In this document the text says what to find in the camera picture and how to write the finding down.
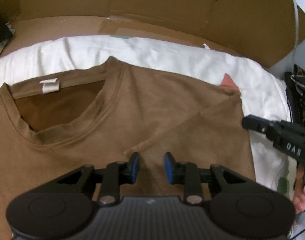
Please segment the person right hand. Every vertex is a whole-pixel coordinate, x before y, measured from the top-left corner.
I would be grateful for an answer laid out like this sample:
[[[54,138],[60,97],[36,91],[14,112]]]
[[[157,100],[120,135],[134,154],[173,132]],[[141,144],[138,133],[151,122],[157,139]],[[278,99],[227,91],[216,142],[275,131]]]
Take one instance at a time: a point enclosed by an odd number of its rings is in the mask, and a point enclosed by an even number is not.
[[[295,179],[295,189],[292,203],[295,207],[296,214],[305,211],[305,182],[304,182],[304,167],[298,165],[296,179]]]

